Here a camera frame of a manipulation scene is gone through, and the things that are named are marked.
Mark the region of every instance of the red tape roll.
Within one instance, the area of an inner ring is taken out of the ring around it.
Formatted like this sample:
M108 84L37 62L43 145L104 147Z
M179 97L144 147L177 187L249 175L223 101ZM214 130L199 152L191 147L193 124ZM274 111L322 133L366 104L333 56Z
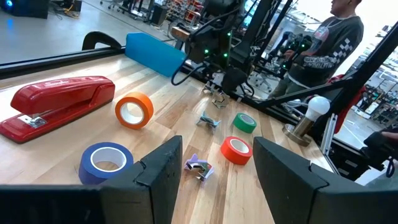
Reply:
M237 137L227 137L221 145L221 153L237 165L245 165L253 155L250 145Z

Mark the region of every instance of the tape roll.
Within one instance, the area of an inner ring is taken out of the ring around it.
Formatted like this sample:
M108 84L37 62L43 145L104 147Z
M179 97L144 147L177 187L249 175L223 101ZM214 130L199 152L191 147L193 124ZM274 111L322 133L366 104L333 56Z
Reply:
M256 121L253 118L251 118L249 115L244 113L238 113L235 116L233 124L239 130L244 131L245 133L252 133L257 126Z
M232 163L245 165L253 155L253 150L242 139L230 136L221 145L221 153Z
M113 162L115 170L104 170L97 162ZM81 156L79 178L82 184L100 184L119 174L134 163L131 152L113 142L101 142L88 147Z
M141 109L141 115L131 114L127 107L128 104L138 106ZM122 125L131 129L140 129L149 122L154 114L154 105L149 97L143 93L128 93L116 104L115 113Z

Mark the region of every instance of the orange tape roll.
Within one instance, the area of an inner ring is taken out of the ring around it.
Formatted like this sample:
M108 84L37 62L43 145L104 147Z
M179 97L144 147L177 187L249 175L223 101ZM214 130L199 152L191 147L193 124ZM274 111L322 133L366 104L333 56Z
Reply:
M129 105L135 105L140 110L137 114L129 111ZM140 129L144 127L154 114L154 105L149 97L143 93L133 92L124 96L115 107L116 117L120 123L131 129Z
M245 165L253 155L253 150L242 139L230 136L221 145L221 153L232 163Z

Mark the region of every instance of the stapler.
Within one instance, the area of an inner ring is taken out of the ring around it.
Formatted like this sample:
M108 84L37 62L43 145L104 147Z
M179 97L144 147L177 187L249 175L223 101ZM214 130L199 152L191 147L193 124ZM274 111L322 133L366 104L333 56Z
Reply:
M101 76L24 86L11 101L21 114L2 121L0 134L16 143L30 141L111 102L114 89L114 83Z

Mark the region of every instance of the wooden tabletop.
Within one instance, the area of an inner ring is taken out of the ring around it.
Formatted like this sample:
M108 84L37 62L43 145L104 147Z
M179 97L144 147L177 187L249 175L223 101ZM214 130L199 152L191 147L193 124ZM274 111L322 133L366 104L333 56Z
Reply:
M314 142L309 147L298 146L283 134L283 124L278 120L235 101L219 110L211 102L212 96L201 92L203 83L190 78L180 86L172 86L170 79L123 55L3 80L0 120L19 113L9 104L20 87L87 75L103 75L115 83L113 102L25 144L0 136L0 183L80 184L77 170L88 146L116 142L127 147L138 161L179 134L183 136L183 162L196 153L200 159L208 160L215 173L202 183L192 172L182 172L173 223L273 223L253 158L245 166L227 161L220 153L224 138L237 136L252 145L254 136L264 136L331 170ZM140 130L121 126L114 115L116 102L130 91L147 94L154 105L151 121ZM222 120L214 134L206 126L196 125L203 111L213 119ZM247 113L257 121L252 134L232 125L238 112Z

